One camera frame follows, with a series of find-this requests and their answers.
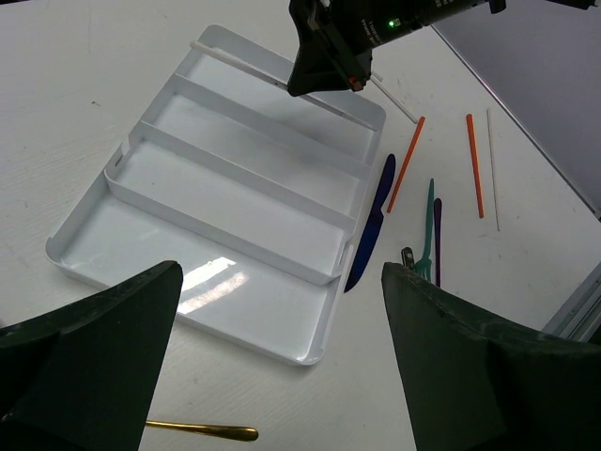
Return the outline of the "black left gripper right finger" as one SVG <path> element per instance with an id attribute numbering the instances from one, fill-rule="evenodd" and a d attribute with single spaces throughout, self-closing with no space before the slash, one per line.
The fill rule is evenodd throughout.
<path id="1" fill-rule="evenodd" d="M 398 263 L 381 274 L 420 450 L 596 450 L 600 349 L 515 323 Z"/>

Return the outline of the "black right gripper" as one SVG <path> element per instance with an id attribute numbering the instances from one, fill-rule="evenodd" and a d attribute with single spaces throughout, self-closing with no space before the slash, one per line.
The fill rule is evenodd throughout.
<path id="1" fill-rule="evenodd" d="M 362 89 L 372 74 L 372 52 L 471 8 L 481 1 L 291 1 L 288 12 L 299 49 L 287 92 L 292 97 Z"/>

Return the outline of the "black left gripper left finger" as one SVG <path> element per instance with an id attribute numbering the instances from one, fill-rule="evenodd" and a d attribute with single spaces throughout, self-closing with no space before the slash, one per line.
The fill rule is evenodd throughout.
<path id="1" fill-rule="evenodd" d="M 182 282 L 167 260 L 2 328 L 2 449 L 137 449 Z"/>

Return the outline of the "white chopstick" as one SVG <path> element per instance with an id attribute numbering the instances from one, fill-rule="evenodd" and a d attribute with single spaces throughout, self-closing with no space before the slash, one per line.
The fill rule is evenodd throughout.
<path id="1" fill-rule="evenodd" d="M 200 51 L 201 53 L 208 55 L 210 57 L 212 57 L 213 59 L 219 60 L 222 63 L 235 68 L 237 70 L 240 70 L 248 75 L 253 76 L 254 78 L 261 80 L 269 85 L 272 86 L 276 86 L 279 89 L 283 90 L 283 91 L 287 91 L 287 84 L 272 77 L 271 75 L 257 69 L 256 67 L 247 64 L 246 62 L 242 61 L 241 59 L 221 50 L 221 49 L 217 49 L 217 48 L 213 48 L 213 47 L 209 47 L 204 43 L 201 43 L 200 41 L 192 41 L 190 43 L 190 47 Z M 370 81 L 376 86 L 376 88 L 389 100 L 391 101 L 412 123 L 414 124 L 418 124 L 419 120 L 418 118 L 413 115 L 410 110 L 407 108 L 407 106 L 401 102 L 399 99 L 397 99 L 388 89 L 386 89 L 382 83 L 383 79 L 378 75 L 378 74 L 372 74 L 370 76 Z M 338 108 L 335 108 L 332 105 L 327 104 L 326 102 L 324 102 L 321 99 L 312 97 L 311 95 L 301 95 L 300 96 L 301 99 L 310 102 L 313 105 L 316 105 L 322 109 L 325 109 L 326 111 L 329 111 L 339 117 L 345 118 L 346 120 L 349 120 L 351 122 L 354 122 L 356 124 L 359 124 L 369 130 L 375 130 L 375 128 L 373 126 L 371 126 L 367 121 L 360 119 L 358 117 L 354 117 L 351 114 L 342 111 Z"/>
<path id="2" fill-rule="evenodd" d="M 496 178 L 496 165 L 494 155 L 494 139 L 492 130 L 492 111 L 490 108 L 486 108 L 486 126 L 487 126 L 487 139 L 489 148 L 489 160 L 491 168 L 491 180 L 492 180 L 492 192 L 493 192 L 493 206 L 495 213 L 495 223 L 497 231 L 501 232 L 500 217 L 499 217 L 499 206 L 498 206 L 498 194 L 497 194 L 497 178 Z"/>

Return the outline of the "orange chopstick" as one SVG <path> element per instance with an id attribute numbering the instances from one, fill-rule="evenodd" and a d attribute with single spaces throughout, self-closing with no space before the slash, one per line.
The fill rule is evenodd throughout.
<path id="1" fill-rule="evenodd" d="M 472 173 L 473 173 L 473 179 L 474 179 L 474 188 L 475 188 L 475 195 L 476 195 L 476 201 L 477 201 L 478 216 L 480 219 L 484 219 L 485 218 L 484 199 L 483 199 L 482 184 L 481 184 L 481 178 L 480 178 L 480 168 L 479 168 L 479 161 L 478 161 L 478 150 L 477 150 L 477 144 L 476 144 L 474 120 L 473 120 L 472 114 L 466 114 L 466 126 L 467 126 L 468 138 L 469 138 L 470 160 L 471 160 Z"/>
<path id="2" fill-rule="evenodd" d="M 388 207 L 387 207 L 387 212 L 388 213 L 391 213 L 392 210 L 393 210 L 393 206 L 394 206 L 395 200 L 396 200 L 396 198 L 398 196 L 398 192 L 400 190 L 402 181 L 403 181 L 403 179 L 404 179 L 404 177 L 405 177 L 405 175 L 406 175 L 406 173 L 408 171 L 408 167 L 409 167 L 412 155 L 413 155 L 413 153 L 415 151 L 415 148 L 417 147 L 417 144 L 419 142 L 419 138 L 420 138 L 420 135 L 421 135 L 422 130 L 424 128 L 425 121 L 426 121 L 425 117 L 420 117 L 418 119 L 418 122 L 417 122 L 417 125 L 416 125 L 416 128 L 415 128 L 414 134 L 412 135 L 411 141 L 410 141 L 409 146 L 408 146 L 407 153 L 406 153 L 404 161 L 403 161 L 403 163 L 401 165 L 401 169 L 399 171 L 399 174 L 398 174 L 398 177 L 396 179 L 395 185 L 393 186 L 393 193 L 391 195 L 391 198 L 390 198 L 390 201 L 389 201 L 389 204 L 388 204 Z"/>

